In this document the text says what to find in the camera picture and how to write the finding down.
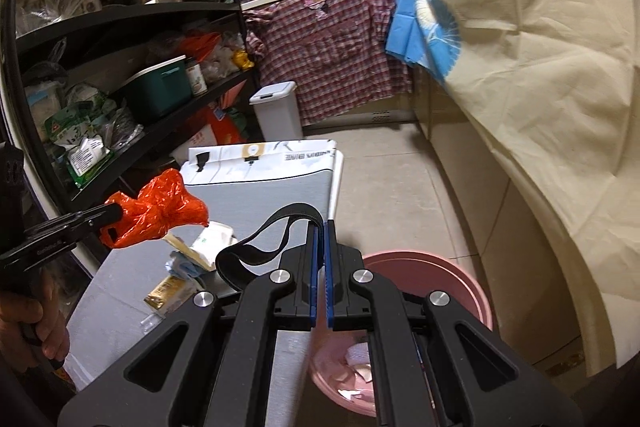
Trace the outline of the person's left hand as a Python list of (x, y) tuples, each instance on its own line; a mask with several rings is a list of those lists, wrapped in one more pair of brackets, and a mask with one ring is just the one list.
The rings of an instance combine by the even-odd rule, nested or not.
[(58, 285), (41, 270), (32, 287), (1, 293), (1, 355), (11, 369), (25, 373), (43, 360), (60, 366), (70, 351), (70, 334), (60, 309)]

